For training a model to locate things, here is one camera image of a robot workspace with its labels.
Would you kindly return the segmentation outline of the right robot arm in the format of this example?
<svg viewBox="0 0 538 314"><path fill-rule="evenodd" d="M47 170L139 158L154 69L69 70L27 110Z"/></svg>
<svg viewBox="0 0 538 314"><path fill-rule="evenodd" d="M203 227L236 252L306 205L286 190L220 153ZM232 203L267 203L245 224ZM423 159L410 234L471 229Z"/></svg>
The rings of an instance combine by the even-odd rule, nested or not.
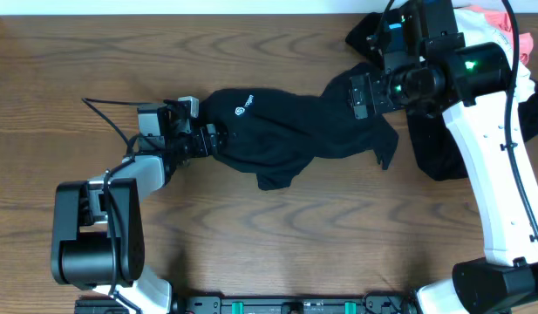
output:
<svg viewBox="0 0 538 314"><path fill-rule="evenodd" d="M521 135L520 42L469 44L449 1L388 3L370 48L380 72L351 78L359 119L440 116L464 161L484 238L480 259L421 287L421 313L508 313L538 301L538 184Z"/></svg>

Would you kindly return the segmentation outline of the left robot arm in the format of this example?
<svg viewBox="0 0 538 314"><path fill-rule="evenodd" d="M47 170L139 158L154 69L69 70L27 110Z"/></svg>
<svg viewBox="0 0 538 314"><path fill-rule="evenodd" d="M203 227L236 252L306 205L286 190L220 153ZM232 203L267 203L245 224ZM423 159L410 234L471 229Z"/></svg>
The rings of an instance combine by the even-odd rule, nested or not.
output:
<svg viewBox="0 0 538 314"><path fill-rule="evenodd" d="M87 181L58 185L51 273L59 284L95 292L77 313L184 313L187 302L145 263L140 204L186 160L217 154L228 131L207 124L190 132L139 133L123 161Z"/></svg>

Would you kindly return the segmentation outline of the black polo shirt with logo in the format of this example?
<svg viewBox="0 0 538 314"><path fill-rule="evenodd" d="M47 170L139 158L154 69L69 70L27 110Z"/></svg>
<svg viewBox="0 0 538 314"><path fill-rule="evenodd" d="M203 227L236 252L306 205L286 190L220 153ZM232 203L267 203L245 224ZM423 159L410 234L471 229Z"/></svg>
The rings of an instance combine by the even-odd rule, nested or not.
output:
<svg viewBox="0 0 538 314"><path fill-rule="evenodd" d="M213 92L200 103L200 119L228 136L215 159L255 174L261 190L289 187L314 158L343 159L372 150L387 169L397 132L382 116L356 119L351 110L351 77L373 68L355 65L319 96L267 88Z"/></svg>

